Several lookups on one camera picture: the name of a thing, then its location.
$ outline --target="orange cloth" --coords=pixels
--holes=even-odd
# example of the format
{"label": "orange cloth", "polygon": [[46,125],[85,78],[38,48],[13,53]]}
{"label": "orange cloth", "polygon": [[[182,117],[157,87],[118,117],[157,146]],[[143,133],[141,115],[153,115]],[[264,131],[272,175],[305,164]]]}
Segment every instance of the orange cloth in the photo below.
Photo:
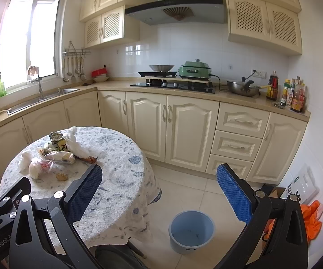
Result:
{"label": "orange cloth", "polygon": [[[316,218],[317,209],[319,206],[320,206],[320,202],[318,200],[315,200],[310,206],[305,205],[305,204],[301,204],[301,211],[302,211],[302,215],[304,217],[308,243],[317,237],[318,233],[320,232],[321,226],[322,226],[322,222],[318,221]],[[275,223],[275,220],[273,219],[271,224],[269,224],[269,226],[268,226],[267,234],[264,236],[265,240],[268,240],[274,223]]]}

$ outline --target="trash can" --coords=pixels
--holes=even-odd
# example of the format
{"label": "trash can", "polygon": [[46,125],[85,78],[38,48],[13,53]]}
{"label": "trash can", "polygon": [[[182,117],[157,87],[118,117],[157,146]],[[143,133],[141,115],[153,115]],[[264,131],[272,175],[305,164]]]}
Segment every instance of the trash can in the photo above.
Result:
{"label": "trash can", "polygon": [[197,210],[187,210],[169,225],[170,245],[179,254],[189,254],[209,243],[215,234],[211,217]]}

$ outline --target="power outlet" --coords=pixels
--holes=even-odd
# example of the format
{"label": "power outlet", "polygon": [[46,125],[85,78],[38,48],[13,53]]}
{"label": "power outlet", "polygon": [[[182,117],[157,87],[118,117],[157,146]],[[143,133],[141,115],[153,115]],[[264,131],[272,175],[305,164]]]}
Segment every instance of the power outlet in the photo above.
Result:
{"label": "power outlet", "polygon": [[252,76],[255,77],[255,78],[266,79],[266,72],[256,70],[256,72]]}

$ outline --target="tile floor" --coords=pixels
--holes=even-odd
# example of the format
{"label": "tile floor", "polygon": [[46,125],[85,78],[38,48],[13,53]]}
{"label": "tile floor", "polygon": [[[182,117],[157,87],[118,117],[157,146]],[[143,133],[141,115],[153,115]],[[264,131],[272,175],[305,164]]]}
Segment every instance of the tile floor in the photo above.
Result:
{"label": "tile floor", "polygon": [[[163,190],[161,199],[149,206],[153,243],[131,239],[146,256],[143,262],[150,269],[213,269],[227,253],[245,226],[240,222],[218,183],[157,165],[152,165]],[[179,212],[195,209],[207,213],[215,222],[216,233],[205,247],[187,255],[170,247],[168,227]],[[261,253],[259,242],[250,261]]]}

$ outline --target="window pane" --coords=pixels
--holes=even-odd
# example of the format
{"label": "window pane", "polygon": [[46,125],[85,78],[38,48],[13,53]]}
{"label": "window pane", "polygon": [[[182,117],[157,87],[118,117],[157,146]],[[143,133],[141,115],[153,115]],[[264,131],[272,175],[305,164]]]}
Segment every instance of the window pane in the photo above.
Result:
{"label": "window pane", "polygon": [[39,76],[56,74],[54,68],[54,31],[59,0],[38,0],[31,29],[31,65],[39,67]]}
{"label": "window pane", "polygon": [[11,0],[0,32],[0,73],[6,88],[25,82],[27,32],[33,0]]}

